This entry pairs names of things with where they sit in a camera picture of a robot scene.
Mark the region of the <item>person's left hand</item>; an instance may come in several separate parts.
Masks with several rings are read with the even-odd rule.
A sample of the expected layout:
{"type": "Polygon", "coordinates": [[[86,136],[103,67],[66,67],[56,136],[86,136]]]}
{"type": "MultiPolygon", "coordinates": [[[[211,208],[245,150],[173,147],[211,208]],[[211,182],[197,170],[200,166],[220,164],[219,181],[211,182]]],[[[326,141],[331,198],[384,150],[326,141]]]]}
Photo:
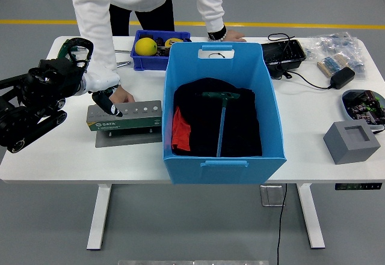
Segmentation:
{"type": "Polygon", "coordinates": [[[245,35],[243,33],[230,29],[227,31],[224,41],[246,42],[244,37],[245,35]]]}

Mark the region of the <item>person's right hand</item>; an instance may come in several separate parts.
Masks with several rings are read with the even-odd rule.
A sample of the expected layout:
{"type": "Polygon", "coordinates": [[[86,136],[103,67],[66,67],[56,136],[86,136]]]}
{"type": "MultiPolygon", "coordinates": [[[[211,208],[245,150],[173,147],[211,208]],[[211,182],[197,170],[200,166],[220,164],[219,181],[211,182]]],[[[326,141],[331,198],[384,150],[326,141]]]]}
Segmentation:
{"type": "Polygon", "coordinates": [[[116,90],[109,96],[113,103],[130,103],[135,102],[133,95],[127,92],[121,85],[118,85],[116,90]]]}

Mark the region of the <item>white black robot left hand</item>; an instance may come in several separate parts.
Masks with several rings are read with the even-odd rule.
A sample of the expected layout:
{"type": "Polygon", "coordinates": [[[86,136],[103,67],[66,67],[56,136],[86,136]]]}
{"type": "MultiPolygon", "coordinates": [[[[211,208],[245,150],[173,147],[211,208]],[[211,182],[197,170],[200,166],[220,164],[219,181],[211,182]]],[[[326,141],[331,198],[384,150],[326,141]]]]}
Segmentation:
{"type": "Polygon", "coordinates": [[[96,67],[87,69],[83,74],[80,93],[90,93],[95,104],[105,113],[122,117],[123,113],[116,108],[109,97],[116,91],[119,76],[106,68],[96,67]]]}

